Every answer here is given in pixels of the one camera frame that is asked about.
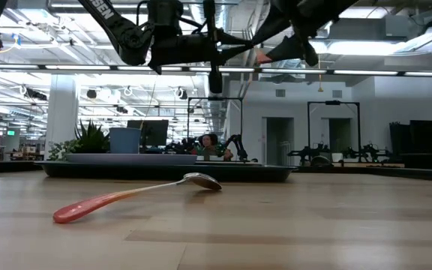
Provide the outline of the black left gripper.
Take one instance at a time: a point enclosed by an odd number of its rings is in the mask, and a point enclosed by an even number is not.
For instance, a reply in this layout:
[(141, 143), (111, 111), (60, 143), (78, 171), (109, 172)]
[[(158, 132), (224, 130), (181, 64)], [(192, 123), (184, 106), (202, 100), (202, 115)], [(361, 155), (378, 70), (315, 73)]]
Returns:
[(218, 50), (206, 33), (182, 34), (179, 22), (148, 23), (148, 27), (150, 26), (153, 40), (148, 66), (161, 74), (163, 65), (210, 62), (208, 82), (209, 90), (213, 94), (222, 93), (222, 74), (219, 67), (232, 57), (254, 48), (251, 40), (232, 36), (220, 28), (217, 29), (217, 41), (228, 46), (227, 49)]

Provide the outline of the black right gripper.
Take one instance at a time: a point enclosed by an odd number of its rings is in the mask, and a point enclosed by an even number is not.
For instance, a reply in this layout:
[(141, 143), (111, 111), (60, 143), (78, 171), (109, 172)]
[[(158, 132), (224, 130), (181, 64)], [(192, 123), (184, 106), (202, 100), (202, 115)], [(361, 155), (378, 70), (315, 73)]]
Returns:
[(252, 44), (261, 44), (289, 28), (291, 23), (298, 37), (295, 34), (285, 37), (266, 56), (272, 62), (301, 59), (311, 67), (316, 66), (319, 63), (318, 55), (308, 38), (314, 38), (318, 29), (328, 22), (336, 23), (340, 15), (356, 2), (357, 0), (284, 0), (283, 11), (276, 7), (269, 9), (268, 16), (252, 38)]

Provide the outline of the orange-handled metal spoon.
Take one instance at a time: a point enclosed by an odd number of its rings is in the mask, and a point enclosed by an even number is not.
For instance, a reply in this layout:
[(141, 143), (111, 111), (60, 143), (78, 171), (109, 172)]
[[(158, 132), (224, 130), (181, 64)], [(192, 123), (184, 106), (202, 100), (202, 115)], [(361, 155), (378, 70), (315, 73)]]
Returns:
[(78, 220), (87, 214), (94, 212), (97, 209), (103, 208), (110, 203), (114, 203), (119, 200), (124, 200), (129, 197), (134, 197), (137, 194), (140, 194), (145, 191), (151, 191), (159, 188), (168, 188), (178, 185), (183, 185), (186, 182), (192, 182), (195, 185), (198, 185), (202, 188), (212, 190), (212, 191), (220, 191), (222, 189), (221, 184), (209, 175), (199, 173), (199, 172), (191, 172), (185, 174), (183, 178), (179, 181), (166, 183), (166, 184), (158, 184), (150, 187), (141, 187), (131, 190), (123, 190), (113, 193), (105, 193), (103, 195), (94, 196), (89, 199), (84, 199), (79, 202), (75, 202), (71, 205), (67, 205), (59, 210), (55, 211), (52, 215), (52, 219), (56, 224), (67, 224), (72, 221)]

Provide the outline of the light blue ribbed cup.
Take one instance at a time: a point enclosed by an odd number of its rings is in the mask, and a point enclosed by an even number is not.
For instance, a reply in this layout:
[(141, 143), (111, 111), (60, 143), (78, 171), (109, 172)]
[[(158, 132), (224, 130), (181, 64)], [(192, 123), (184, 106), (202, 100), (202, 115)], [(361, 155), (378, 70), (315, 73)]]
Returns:
[(110, 152), (112, 154), (138, 154), (141, 130), (129, 127), (109, 129)]

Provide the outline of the dark green serving tray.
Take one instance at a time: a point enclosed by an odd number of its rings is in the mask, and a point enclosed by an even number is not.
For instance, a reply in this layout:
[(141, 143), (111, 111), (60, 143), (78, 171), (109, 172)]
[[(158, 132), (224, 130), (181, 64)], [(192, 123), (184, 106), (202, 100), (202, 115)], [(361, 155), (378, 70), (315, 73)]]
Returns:
[(86, 164), (64, 161), (41, 161), (44, 172), (53, 178), (179, 180), (187, 173), (203, 173), (219, 182), (285, 182), (294, 166), (263, 166), (256, 164), (194, 164), (194, 165), (115, 165)]

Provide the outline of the person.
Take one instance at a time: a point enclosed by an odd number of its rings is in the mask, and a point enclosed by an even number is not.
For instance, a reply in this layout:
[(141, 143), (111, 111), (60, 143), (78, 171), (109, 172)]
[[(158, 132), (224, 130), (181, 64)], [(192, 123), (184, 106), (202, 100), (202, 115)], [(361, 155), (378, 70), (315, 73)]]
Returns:
[(233, 153), (228, 148), (223, 148), (218, 141), (218, 136), (214, 133), (200, 136), (198, 142), (199, 148), (196, 149), (196, 154), (203, 156), (206, 161), (210, 156), (223, 157), (224, 161), (230, 161), (233, 158)]

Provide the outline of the grey door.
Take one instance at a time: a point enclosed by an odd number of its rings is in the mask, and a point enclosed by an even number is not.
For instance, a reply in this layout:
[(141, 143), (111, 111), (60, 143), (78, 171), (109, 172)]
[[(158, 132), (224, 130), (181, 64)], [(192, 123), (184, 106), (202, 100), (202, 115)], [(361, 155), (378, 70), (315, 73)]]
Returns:
[(266, 165), (292, 166), (288, 155), (293, 150), (294, 119), (265, 117), (262, 119), (262, 157)]
[(352, 145), (350, 118), (322, 118), (321, 141), (328, 146), (329, 157), (333, 162), (341, 161), (343, 151)]

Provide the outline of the black computer monitor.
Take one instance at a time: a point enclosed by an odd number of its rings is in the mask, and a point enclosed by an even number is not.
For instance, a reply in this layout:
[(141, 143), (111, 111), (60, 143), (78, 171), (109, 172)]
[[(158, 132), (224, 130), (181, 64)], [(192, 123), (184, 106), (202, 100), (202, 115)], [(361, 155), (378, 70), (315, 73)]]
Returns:
[(165, 146), (167, 144), (168, 120), (130, 120), (128, 128), (141, 130), (141, 146)]

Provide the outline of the small green potted plant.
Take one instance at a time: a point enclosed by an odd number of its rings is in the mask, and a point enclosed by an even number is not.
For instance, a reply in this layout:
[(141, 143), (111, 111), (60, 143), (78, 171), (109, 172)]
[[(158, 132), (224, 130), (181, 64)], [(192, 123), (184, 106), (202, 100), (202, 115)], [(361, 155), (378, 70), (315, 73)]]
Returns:
[(104, 154), (110, 150), (110, 135), (92, 120), (85, 126), (81, 121), (74, 129), (76, 138), (54, 142), (49, 150), (49, 161), (66, 161), (69, 154)]

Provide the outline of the black cabinet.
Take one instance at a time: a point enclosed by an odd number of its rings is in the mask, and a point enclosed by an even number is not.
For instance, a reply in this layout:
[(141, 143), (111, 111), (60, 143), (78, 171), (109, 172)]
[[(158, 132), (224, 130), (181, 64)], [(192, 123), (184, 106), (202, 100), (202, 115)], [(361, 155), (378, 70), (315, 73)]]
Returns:
[(432, 169), (432, 121), (389, 124), (392, 153), (406, 168)]

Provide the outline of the white building pillar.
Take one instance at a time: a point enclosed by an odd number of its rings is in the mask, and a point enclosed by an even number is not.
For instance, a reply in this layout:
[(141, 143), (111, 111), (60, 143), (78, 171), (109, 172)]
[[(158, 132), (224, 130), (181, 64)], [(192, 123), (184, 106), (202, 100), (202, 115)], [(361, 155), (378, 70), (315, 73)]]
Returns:
[(50, 157), (54, 143), (75, 138), (80, 99), (80, 85), (74, 75), (53, 74), (49, 89), (45, 160)]

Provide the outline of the frame light bar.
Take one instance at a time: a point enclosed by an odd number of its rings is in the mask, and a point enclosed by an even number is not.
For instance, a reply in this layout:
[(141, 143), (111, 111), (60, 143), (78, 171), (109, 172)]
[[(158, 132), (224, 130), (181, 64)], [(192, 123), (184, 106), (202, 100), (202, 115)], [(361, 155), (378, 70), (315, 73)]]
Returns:
[[(147, 66), (126, 65), (71, 65), (71, 64), (0, 64), (0, 71), (21, 71), (36, 73), (68, 72), (75, 74), (137, 74), (154, 72)], [(261, 68), (261, 67), (220, 67), (224, 74), (311, 74), (329, 76), (374, 76), (374, 77), (429, 77), (432, 71), (396, 71), (396, 70), (330, 70), (300, 68)]]

